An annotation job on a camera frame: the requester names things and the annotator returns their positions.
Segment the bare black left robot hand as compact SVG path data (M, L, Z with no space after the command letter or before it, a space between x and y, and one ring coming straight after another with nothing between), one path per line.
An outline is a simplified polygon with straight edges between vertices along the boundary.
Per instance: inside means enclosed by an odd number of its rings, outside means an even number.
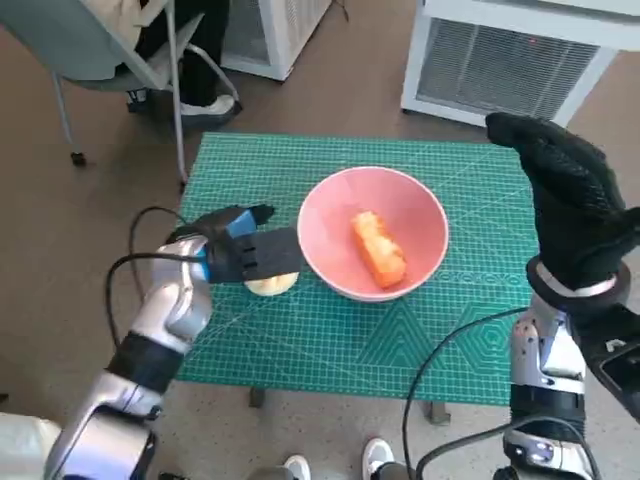
M203 236L208 240L216 239L223 234L231 238L249 235L256 232L260 225L266 224L274 213L275 207L268 204L225 207L179 226L169 235L166 243L171 244L194 235Z

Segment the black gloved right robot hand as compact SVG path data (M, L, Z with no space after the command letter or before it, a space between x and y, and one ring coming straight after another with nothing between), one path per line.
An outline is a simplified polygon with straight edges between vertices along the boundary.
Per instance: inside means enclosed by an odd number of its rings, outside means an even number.
M485 117L491 143L514 149L533 193L539 258L562 285L604 282L639 245L639 209L627 208L597 147L553 122Z

